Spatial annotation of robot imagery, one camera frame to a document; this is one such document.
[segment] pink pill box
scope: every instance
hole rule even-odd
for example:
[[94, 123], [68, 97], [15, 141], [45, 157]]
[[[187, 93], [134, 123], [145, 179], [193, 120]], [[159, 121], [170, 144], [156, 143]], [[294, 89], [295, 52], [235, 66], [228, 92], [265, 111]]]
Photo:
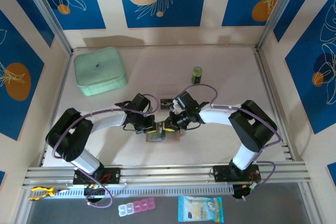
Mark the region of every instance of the pink pill box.
[[144, 212], [147, 210], [152, 210], [156, 207], [154, 198], [143, 199], [140, 201], [135, 201], [127, 203], [125, 205], [119, 205], [118, 211], [119, 216], [123, 217], [126, 215], [137, 214], [138, 212]]

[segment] mint green box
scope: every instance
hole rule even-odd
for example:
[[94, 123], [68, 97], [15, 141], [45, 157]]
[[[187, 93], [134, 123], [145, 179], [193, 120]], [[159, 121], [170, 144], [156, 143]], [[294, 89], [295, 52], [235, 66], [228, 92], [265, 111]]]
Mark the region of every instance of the mint green box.
[[84, 95], [99, 94], [127, 84], [125, 66], [117, 48], [78, 55], [73, 64], [77, 86]]

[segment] gray floor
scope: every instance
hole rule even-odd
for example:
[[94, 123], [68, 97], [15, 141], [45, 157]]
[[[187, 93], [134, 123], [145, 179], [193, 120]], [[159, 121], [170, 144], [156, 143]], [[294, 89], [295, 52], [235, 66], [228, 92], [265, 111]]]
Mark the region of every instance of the gray floor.
[[[107, 209], [89, 207], [84, 199], [42, 199], [33, 203], [28, 223], [179, 223], [177, 197], [156, 197], [155, 209], [119, 217], [118, 205], [139, 199], [142, 198], [115, 198], [113, 205]], [[297, 184], [266, 184], [246, 202], [237, 202], [227, 195], [222, 199], [225, 223], [309, 223]]]

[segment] battery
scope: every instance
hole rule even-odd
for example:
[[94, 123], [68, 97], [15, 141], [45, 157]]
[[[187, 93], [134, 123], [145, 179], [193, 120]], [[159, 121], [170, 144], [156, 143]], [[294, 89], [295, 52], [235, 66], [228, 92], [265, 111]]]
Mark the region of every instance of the battery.
[[202, 72], [203, 69], [201, 67], [194, 67], [191, 84], [199, 84], [201, 82]]

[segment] snack package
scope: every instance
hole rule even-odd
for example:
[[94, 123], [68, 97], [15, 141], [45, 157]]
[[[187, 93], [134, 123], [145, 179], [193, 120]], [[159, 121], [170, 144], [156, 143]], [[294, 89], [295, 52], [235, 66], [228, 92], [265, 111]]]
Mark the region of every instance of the snack package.
[[222, 198], [179, 196], [179, 222], [208, 221], [224, 223]]

